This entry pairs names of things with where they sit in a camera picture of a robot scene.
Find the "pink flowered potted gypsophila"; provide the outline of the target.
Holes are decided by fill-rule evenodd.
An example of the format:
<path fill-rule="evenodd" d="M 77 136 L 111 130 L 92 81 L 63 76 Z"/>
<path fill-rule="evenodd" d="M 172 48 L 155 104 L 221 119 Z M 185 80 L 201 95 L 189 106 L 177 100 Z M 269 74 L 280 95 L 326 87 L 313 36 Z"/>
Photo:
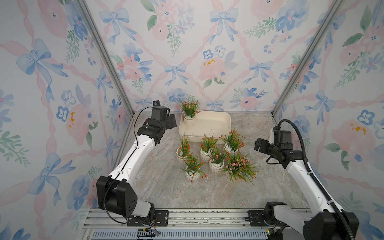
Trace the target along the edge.
<path fill-rule="evenodd" d="M 184 123 L 186 126 L 191 127 L 196 122 L 196 115 L 200 112 L 200 102 L 194 101 L 183 101 L 182 110 L 184 112 Z"/>

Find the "orange flowered potted gypsophila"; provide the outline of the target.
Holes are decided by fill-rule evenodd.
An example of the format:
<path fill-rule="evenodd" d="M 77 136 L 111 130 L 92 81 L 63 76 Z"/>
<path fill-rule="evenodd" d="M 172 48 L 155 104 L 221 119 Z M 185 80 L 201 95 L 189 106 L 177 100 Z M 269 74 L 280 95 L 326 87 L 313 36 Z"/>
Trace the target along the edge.
<path fill-rule="evenodd" d="M 181 146 L 177 149 L 176 155 L 179 159 L 186 158 L 191 152 L 190 138 L 182 137 L 180 138 Z"/>

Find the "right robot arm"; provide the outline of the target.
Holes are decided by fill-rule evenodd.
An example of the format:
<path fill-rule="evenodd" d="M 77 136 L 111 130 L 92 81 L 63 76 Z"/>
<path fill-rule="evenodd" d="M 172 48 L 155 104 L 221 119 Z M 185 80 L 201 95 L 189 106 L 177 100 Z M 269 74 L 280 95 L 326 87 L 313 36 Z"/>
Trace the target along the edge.
<path fill-rule="evenodd" d="M 346 212 L 324 188 L 301 151 L 292 150 L 290 143 L 271 144 L 257 139 L 255 150 L 278 160 L 294 178 L 303 192 L 311 213 L 300 213 L 283 202 L 268 202 L 263 220 L 268 225 L 278 223 L 297 231 L 306 240 L 353 240 L 359 227 L 354 213 Z"/>

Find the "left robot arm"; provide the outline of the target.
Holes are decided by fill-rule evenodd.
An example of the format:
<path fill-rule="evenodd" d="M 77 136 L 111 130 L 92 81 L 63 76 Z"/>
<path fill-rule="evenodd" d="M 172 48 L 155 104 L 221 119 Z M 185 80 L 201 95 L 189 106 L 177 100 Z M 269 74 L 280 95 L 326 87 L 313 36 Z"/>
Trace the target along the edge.
<path fill-rule="evenodd" d="M 149 153 L 158 145 L 168 129 L 177 126 L 175 115 L 167 114 L 164 121 L 148 118 L 139 128 L 136 140 L 127 155 L 107 176 L 97 180 L 98 206 L 108 216 L 111 213 L 122 216 L 126 221 L 119 224 L 142 222 L 151 225 L 155 221 L 153 203 L 141 200 L 133 189 L 136 175 Z"/>

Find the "cream plastic storage box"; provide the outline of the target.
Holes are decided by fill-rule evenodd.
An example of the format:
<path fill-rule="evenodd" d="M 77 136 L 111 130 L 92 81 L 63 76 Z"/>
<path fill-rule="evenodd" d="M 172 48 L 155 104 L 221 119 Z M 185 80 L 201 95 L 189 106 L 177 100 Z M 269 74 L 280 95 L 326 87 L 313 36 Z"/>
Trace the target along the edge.
<path fill-rule="evenodd" d="M 194 118 L 182 115 L 179 135 L 187 137 L 190 142 L 202 143 L 204 137 L 218 139 L 232 130 L 231 116 L 226 112 L 201 111 Z"/>

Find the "large pink flowered potted plant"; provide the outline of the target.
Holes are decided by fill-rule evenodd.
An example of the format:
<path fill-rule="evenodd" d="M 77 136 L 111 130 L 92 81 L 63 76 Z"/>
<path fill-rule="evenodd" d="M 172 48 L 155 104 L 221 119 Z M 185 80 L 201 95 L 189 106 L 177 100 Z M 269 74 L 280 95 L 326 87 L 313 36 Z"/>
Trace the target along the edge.
<path fill-rule="evenodd" d="M 244 181 L 245 183 L 254 185 L 254 179 L 259 171 L 257 170 L 258 166 L 252 163 L 248 155 L 227 153 L 226 159 L 227 164 L 224 166 L 222 172 L 226 173 L 233 183 L 235 181 Z"/>

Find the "centre small potted gypsophila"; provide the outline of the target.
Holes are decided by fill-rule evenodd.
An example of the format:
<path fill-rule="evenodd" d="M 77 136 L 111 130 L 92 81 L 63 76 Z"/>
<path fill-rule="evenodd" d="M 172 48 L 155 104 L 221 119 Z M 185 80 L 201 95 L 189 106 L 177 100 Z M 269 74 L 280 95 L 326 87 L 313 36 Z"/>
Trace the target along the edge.
<path fill-rule="evenodd" d="M 226 156 L 217 148 L 210 149 L 209 166 L 213 174 L 216 174 L 224 169 Z"/>

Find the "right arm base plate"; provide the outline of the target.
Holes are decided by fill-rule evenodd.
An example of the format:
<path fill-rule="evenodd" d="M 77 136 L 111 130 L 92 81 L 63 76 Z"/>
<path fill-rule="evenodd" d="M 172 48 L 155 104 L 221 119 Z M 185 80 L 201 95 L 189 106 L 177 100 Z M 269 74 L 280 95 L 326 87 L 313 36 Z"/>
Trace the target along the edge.
<path fill-rule="evenodd" d="M 249 210 L 248 216 L 245 221 L 250 224 L 251 227 L 281 227 L 281 222 L 268 222 L 265 216 L 264 210 Z"/>

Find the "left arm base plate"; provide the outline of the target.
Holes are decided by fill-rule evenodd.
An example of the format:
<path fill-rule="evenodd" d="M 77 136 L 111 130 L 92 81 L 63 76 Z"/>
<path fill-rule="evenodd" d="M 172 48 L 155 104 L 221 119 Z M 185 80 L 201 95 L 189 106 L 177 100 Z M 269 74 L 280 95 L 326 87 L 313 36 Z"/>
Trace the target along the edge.
<path fill-rule="evenodd" d="M 167 227 L 169 222 L 168 210 L 155 210 L 147 217 L 130 216 L 127 226 L 129 227 Z"/>

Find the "aluminium rail frame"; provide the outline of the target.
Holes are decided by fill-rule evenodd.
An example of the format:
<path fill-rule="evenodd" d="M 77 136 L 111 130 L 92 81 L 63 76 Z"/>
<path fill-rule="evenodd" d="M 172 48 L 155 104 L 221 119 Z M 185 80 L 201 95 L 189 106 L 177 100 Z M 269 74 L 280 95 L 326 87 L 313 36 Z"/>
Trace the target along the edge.
<path fill-rule="evenodd" d="M 129 227 L 126 220 L 102 210 L 91 210 L 79 240 L 301 240 L 302 235 L 281 227 L 251 227 L 249 210 L 262 209 L 156 209 L 168 210 L 167 227 Z"/>

